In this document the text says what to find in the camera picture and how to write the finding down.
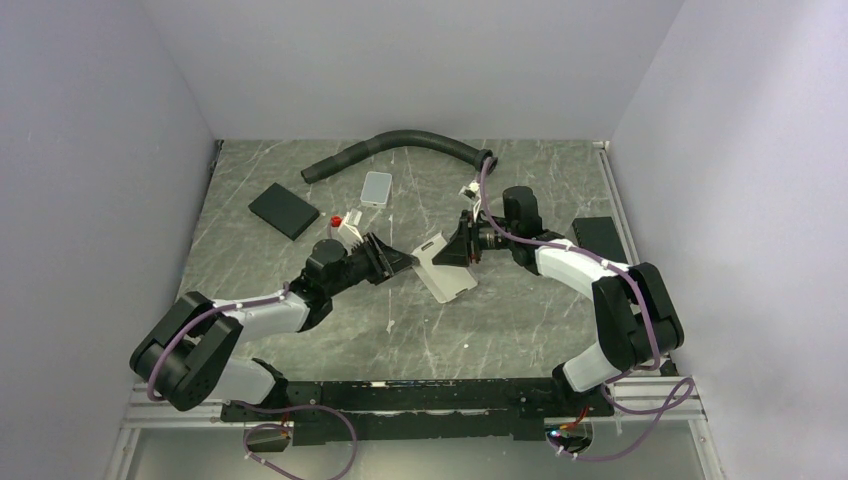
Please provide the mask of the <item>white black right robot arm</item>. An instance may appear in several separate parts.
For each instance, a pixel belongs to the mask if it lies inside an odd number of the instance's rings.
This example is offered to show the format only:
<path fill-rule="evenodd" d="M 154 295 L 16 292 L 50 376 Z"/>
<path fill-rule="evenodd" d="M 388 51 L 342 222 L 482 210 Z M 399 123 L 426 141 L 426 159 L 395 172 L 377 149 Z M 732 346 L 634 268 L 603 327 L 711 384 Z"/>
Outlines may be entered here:
<path fill-rule="evenodd" d="M 485 251 L 507 250 L 520 267 L 564 284 L 593 304 L 593 343 L 554 370 L 561 380 L 550 391 L 557 411 L 578 413 L 588 404 L 590 390 L 627 372 L 655 368 L 664 354 L 683 345 L 683 327 L 654 265 L 609 260 L 545 228 L 529 187 L 503 192 L 501 216 L 489 213 L 478 182 L 460 194 L 472 207 L 461 212 L 454 234 L 432 257 L 433 265 L 469 267 Z"/>

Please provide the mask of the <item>white cardboard box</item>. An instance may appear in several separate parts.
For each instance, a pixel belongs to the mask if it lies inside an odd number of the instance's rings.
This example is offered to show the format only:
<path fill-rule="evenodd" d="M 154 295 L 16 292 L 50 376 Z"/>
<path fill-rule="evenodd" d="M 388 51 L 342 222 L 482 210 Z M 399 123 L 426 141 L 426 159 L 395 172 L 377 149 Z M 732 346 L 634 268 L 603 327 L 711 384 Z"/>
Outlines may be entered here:
<path fill-rule="evenodd" d="M 455 300 L 478 286 L 478 280 L 467 267 L 436 265 L 436 254 L 447 245 L 441 232 L 416 247 L 412 256 L 417 260 L 413 270 L 440 304 Z"/>

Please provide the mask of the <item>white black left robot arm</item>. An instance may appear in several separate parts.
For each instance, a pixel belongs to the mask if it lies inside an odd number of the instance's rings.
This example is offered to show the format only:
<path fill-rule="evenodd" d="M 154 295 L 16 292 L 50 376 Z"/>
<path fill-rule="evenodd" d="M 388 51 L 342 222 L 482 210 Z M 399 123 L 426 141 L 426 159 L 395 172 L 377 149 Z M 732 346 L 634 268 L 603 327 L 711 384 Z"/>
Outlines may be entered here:
<path fill-rule="evenodd" d="M 287 379 L 261 359 L 233 358 L 236 347 L 309 331 L 332 312 L 335 295 L 362 282 L 379 285 L 417 263 L 372 233 L 351 250 L 323 239 L 299 276 L 275 292 L 238 300 L 182 295 L 132 352 L 129 367 L 146 382 L 149 400 L 178 411 L 213 398 L 275 419 L 290 405 Z"/>

